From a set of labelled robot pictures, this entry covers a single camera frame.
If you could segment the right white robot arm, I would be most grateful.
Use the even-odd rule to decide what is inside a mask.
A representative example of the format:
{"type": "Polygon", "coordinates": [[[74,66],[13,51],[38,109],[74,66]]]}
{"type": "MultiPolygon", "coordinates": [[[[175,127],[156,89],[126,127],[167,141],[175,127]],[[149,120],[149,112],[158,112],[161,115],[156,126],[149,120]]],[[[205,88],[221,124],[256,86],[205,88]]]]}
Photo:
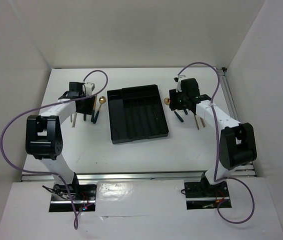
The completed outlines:
{"type": "Polygon", "coordinates": [[[208,95],[200,94],[195,78],[175,77],[174,80],[177,86],[169,91],[169,108],[189,110],[216,130],[216,161],[202,174],[199,185],[203,195],[211,196],[232,172],[256,160],[254,128],[229,116],[208,95]]]}

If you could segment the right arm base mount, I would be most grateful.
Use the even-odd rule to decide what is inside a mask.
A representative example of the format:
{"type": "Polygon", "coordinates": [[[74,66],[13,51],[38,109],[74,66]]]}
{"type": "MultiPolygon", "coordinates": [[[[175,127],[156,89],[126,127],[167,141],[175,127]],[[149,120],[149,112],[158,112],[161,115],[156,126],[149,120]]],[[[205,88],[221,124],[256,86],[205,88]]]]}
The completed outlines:
{"type": "Polygon", "coordinates": [[[226,182],[204,188],[200,182],[185,182],[180,191],[185,196],[187,210],[232,208],[228,185],[226,182]]]}

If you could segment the gold spoon green handle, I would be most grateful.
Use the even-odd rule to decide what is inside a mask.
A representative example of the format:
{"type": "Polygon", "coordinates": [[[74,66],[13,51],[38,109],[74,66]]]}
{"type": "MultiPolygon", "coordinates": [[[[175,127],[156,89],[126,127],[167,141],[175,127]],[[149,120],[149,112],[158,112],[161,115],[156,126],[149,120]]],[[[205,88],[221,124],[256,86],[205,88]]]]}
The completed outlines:
{"type": "Polygon", "coordinates": [[[106,103],[107,99],[105,96],[101,96],[98,100],[99,102],[99,107],[97,109],[97,112],[95,114],[95,117],[94,117],[94,120],[93,120],[93,123],[96,124],[97,120],[98,120],[98,117],[99,117],[99,113],[100,113],[100,110],[101,110],[101,107],[104,103],[106,103]]]}
{"type": "MultiPolygon", "coordinates": [[[[169,108],[172,110],[172,102],[171,102],[171,99],[168,98],[168,97],[165,97],[164,98],[164,104],[169,106],[169,108]]],[[[183,123],[184,122],[184,119],[176,112],[176,110],[173,110],[174,114],[176,115],[176,117],[178,118],[178,120],[183,123]]]]}

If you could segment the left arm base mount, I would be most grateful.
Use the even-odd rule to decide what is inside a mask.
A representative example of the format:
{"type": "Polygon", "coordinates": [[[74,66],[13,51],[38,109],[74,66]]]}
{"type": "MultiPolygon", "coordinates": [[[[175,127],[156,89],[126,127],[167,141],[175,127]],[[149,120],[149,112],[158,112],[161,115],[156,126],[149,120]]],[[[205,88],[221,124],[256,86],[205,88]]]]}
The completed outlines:
{"type": "Polygon", "coordinates": [[[72,212],[71,198],[77,212],[94,212],[96,210],[97,184],[80,184],[77,188],[77,193],[71,192],[71,198],[64,190],[42,185],[46,191],[51,194],[49,212],[50,213],[65,213],[72,212]]]}

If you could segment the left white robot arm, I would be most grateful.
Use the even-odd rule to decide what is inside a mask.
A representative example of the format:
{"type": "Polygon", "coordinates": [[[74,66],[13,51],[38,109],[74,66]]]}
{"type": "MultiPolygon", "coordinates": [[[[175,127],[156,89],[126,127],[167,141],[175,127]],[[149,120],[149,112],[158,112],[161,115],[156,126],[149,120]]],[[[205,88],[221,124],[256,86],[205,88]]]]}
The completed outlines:
{"type": "Polygon", "coordinates": [[[58,98],[58,104],[40,115],[30,115],[26,121],[25,149],[29,155],[39,160],[49,172],[54,173],[53,193],[63,194],[68,199],[80,195],[79,180],[62,155],[63,137],[61,125],[78,113],[90,115],[95,97],[92,95],[95,84],[70,82],[69,89],[58,98]]]}

